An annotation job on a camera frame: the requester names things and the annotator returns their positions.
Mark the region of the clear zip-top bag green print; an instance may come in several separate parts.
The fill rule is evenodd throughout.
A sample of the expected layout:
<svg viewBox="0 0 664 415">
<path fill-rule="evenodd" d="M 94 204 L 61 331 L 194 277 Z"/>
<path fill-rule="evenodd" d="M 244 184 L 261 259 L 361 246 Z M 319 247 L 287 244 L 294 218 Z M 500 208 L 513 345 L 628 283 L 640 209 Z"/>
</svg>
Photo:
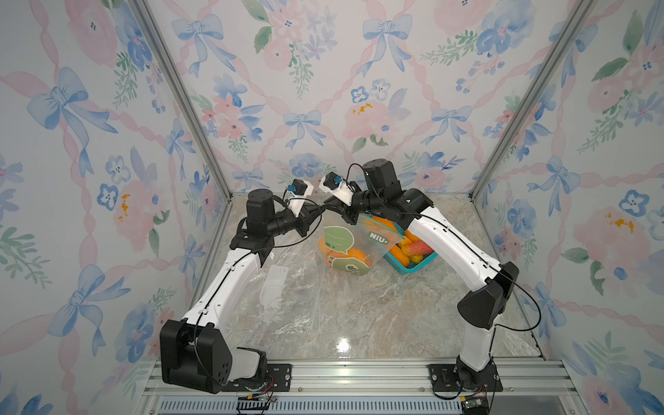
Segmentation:
<svg viewBox="0 0 664 415">
<path fill-rule="evenodd" d="M 361 214 L 356 225 L 349 225 L 341 216 L 329 212 L 323 217 L 321 238 L 325 238 L 325 244 L 333 251 L 348 253 L 351 248 L 362 250 L 372 262 L 371 269 L 387 253 L 388 244 L 399 241 L 398 236 L 373 220 L 371 215 Z"/>
</svg>

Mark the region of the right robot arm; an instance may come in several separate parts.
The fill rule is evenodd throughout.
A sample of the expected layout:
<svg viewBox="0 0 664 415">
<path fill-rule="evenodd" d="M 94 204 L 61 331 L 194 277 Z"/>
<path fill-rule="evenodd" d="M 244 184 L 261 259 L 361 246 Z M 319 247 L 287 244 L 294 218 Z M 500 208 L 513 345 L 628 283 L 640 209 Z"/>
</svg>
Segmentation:
<svg viewBox="0 0 664 415">
<path fill-rule="evenodd" d="M 394 166 L 376 159 L 361 166 L 365 190 L 332 172 L 319 188 L 329 195 L 324 205 L 354 224 L 359 214 L 392 221 L 430 247 L 461 277 L 468 288 L 458 302 L 465 322 L 463 347 L 456 358 L 459 389 L 477 391 L 496 387 L 497 370 L 492 347 L 499 317 L 518 288 L 518 267 L 486 254 L 458 231 L 421 190 L 404 190 Z"/>
</svg>

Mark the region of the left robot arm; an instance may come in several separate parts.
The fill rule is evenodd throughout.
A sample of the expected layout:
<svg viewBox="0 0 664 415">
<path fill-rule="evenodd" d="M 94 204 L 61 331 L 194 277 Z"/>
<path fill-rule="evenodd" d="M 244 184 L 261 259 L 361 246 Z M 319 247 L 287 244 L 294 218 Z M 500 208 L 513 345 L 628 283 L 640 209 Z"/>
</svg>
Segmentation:
<svg viewBox="0 0 664 415">
<path fill-rule="evenodd" d="M 266 352 L 230 349 L 223 330 L 247 283 L 276 248 L 276 237 L 290 232 L 307 237 L 323 206 L 310 201 L 313 185 L 296 179 L 277 197 L 267 188 L 249 193 L 246 216 L 238 224 L 221 271 L 179 320 L 159 333 L 165 383 L 217 394 L 228 384 L 252 390 L 268 385 Z"/>
</svg>

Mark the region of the long orange mango front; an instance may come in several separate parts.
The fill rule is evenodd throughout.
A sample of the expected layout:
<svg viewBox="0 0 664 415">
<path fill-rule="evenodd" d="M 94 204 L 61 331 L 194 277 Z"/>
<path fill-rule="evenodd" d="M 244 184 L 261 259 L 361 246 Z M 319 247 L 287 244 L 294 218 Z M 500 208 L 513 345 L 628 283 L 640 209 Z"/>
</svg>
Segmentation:
<svg viewBox="0 0 664 415">
<path fill-rule="evenodd" d="M 394 257 L 394 259 L 401 264 L 404 268 L 408 268 L 411 264 L 411 259 L 403 252 L 399 245 L 394 245 L 389 253 Z"/>
</svg>

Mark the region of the red green mango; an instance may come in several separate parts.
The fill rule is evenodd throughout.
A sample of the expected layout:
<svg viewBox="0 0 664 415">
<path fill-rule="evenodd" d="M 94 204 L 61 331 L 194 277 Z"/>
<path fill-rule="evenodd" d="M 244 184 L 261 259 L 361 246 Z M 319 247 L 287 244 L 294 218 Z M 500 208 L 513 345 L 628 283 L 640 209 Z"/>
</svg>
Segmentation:
<svg viewBox="0 0 664 415">
<path fill-rule="evenodd" d="M 434 250 L 429 247 L 423 240 L 418 240 L 401 247 L 407 256 L 427 256 L 434 253 Z"/>
</svg>

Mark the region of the teal plastic basket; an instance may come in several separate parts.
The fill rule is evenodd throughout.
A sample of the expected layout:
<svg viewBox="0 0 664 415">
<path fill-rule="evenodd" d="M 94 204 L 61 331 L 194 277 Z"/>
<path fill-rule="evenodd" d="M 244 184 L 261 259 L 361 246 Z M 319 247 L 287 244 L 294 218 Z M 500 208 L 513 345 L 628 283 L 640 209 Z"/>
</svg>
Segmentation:
<svg viewBox="0 0 664 415">
<path fill-rule="evenodd" d="M 434 250 L 423 240 L 404 230 L 398 224 L 377 216 L 372 216 L 372 219 L 399 237 L 398 242 L 388 244 L 389 250 L 384 255 L 387 264 L 392 266 L 397 273 L 401 275 L 416 273 L 437 258 Z"/>
</svg>

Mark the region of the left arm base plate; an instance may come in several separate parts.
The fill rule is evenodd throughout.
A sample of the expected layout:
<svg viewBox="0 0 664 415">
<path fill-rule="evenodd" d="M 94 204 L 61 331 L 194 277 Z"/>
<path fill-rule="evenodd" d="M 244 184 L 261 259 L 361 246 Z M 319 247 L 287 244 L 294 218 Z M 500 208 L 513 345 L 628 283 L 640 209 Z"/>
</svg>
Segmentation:
<svg viewBox="0 0 664 415">
<path fill-rule="evenodd" d="M 289 392 L 292 381 L 292 364 L 268 363 L 252 378 L 241 378 L 228 382 L 221 391 L 236 393 Z"/>
</svg>

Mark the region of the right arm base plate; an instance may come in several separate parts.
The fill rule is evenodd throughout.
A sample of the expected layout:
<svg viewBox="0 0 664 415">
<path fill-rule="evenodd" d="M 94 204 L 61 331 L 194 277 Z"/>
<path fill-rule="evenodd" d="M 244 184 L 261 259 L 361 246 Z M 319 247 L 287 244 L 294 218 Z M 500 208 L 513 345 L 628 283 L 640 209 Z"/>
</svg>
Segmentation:
<svg viewBox="0 0 664 415">
<path fill-rule="evenodd" d="M 503 391 L 501 376 L 492 361 L 479 372 L 464 363 L 430 364 L 427 371 L 436 393 L 470 393 L 477 392 L 480 387 L 489 393 Z"/>
</svg>

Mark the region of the aluminium frame rail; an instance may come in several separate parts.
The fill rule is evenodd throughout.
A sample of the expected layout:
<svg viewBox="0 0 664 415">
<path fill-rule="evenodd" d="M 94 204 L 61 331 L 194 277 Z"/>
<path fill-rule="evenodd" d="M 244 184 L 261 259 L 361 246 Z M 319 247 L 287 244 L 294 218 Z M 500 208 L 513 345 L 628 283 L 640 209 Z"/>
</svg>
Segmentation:
<svg viewBox="0 0 664 415">
<path fill-rule="evenodd" d="M 498 358 L 498 392 L 484 388 L 487 414 L 586 414 L 561 361 Z M 280 385 L 254 402 L 242 392 L 206 394 L 162 382 L 155 368 L 137 414 L 465 414 L 460 394 L 433 390 L 430 361 L 281 361 Z"/>
</svg>

